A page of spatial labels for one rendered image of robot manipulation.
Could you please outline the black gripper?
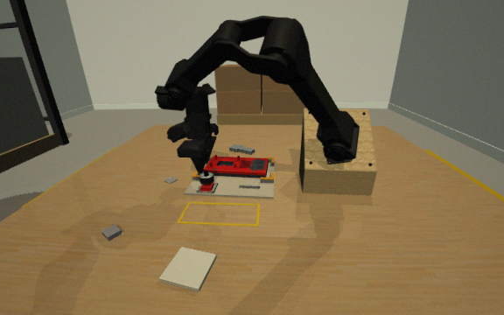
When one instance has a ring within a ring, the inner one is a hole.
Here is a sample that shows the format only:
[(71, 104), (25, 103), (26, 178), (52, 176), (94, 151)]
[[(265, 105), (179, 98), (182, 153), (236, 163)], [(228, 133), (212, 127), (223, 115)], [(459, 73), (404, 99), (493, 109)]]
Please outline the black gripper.
[(214, 143), (219, 133), (218, 126), (210, 123), (209, 111), (203, 114), (186, 113), (185, 123), (189, 123), (192, 140), (185, 140), (178, 148), (180, 158), (190, 158), (198, 173), (202, 173), (208, 163)]

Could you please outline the black and grey wheel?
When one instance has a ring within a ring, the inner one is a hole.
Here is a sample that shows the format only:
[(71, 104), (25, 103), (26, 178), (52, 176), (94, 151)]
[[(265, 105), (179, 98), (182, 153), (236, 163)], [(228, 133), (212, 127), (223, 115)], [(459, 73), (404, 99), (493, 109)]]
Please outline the black and grey wheel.
[(209, 172), (209, 175), (208, 176), (204, 176), (204, 172), (201, 173), (199, 175), (199, 182), (202, 184), (202, 185), (209, 185), (209, 184), (212, 184), (214, 182), (214, 174)]

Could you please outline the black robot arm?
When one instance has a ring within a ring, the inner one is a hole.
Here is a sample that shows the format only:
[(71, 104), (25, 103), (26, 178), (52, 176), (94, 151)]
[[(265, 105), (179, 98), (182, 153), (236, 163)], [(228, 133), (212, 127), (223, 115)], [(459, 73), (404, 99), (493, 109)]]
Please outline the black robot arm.
[[(241, 41), (257, 38), (264, 38), (259, 55), (240, 47)], [(356, 158), (360, 127), (346, 111), (339, 111), (312, 67), (305, 30), (295, 18), (260, 16), (243, 21), (226, 20), (190, 59), (182, 59), (175, 65), (165, 86), (157, 86), (158, 106), (176, 111), (186, 109), (188, 114), (208, 112), (207, 96), (215, 94), (215, 90), (208, 83), (197, 86), (226, 60), (292, 88), (318, 123), (317, 138), (329, 165)]]

